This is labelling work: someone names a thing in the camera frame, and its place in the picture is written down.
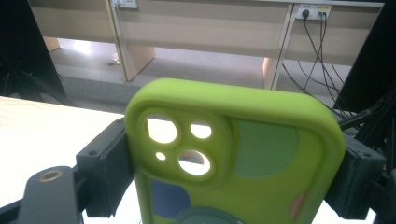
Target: phone case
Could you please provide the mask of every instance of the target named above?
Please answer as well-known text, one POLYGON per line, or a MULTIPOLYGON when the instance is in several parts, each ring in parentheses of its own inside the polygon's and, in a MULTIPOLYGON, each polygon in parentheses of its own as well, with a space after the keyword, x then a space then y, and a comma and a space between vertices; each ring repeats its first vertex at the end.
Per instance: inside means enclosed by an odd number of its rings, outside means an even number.
POLYGON ((312 97, 170 78, 136 94, 125 127, 144 224, 311 223, 345 151, 312 97))

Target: plug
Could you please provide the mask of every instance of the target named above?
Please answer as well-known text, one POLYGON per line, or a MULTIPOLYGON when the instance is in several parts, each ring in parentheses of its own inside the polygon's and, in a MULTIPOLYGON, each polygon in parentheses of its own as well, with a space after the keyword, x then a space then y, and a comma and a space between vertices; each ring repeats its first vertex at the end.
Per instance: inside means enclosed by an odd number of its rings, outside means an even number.
POLYGON ((309 16, 309 10, 308 10, 308 9, 305 9, 305 10, 303 11, 302 15, 303 15, 304 22, 306 22, 306 19, 307 19, 308 16, 309 16))

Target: white desk top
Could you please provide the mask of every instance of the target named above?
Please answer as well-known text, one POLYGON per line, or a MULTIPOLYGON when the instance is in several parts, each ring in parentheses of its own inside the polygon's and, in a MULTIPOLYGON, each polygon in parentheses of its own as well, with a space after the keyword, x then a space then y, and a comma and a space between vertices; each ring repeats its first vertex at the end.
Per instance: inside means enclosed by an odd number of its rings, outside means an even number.
MULTIPOLYGON (((27 179, 59 165, 73 167, 75 156, 120 114, 49 105, 0 97, 0 207, 22 198, 27 179)), ((138 223, 139 208, 134 184, 127 190, 117 215, 84 218, 85 223, 138 223)), ((319 209, 314 224, 372 223, 344 221, 327 204, 319 209)))

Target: floor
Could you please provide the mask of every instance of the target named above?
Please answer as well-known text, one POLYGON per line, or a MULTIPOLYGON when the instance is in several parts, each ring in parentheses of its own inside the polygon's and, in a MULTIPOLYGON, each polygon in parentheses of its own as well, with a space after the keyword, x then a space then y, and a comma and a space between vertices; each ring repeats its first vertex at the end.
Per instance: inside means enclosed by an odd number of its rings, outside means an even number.
MULTIPOLYGON (((200 80, 213 83, 262 88, 262 58, 200 52, 181 49, 155 49, 155 58, 128 82, 123 81, 121 68, 117 63, 116 49, 113 44, 95 43, 79 40, 59 39, 61 47, 50 53, 56 69, 63 80, 66 94, 75 106, 122 114, 136 92, 152 80, 161 77, 175 77, 200 80)), ((327 87, 318 84, 324 82, 321 66, 315 66, 312 78, 307 82, 304 72, 308 73, 313 63, 285 61, 284 65, 295 82, 316 96, 328 106, 333 99, 327 87)), ((350 67, 325 64, 336 88, 342 87, 350 67)), ((277 84, 278 91, 302 92, 296 87, 282 69, 277 84)), ((372 223, 373 214, 367 221, 345 221, 326 205, 320 208, 313 223, 372 223)), ((116 218, 90 220, 86 223, 118 223, 116 218)))

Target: blue patch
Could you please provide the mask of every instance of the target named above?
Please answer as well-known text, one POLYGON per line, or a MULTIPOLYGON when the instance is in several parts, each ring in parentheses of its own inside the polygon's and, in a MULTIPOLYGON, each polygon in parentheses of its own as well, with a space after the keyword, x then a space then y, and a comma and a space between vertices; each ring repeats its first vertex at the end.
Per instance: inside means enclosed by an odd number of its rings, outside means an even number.
POLYGON ((181 186, 151 179, 151 193, 157 216, 175 218, 181 210, 191 207, 190 197, 181 186))

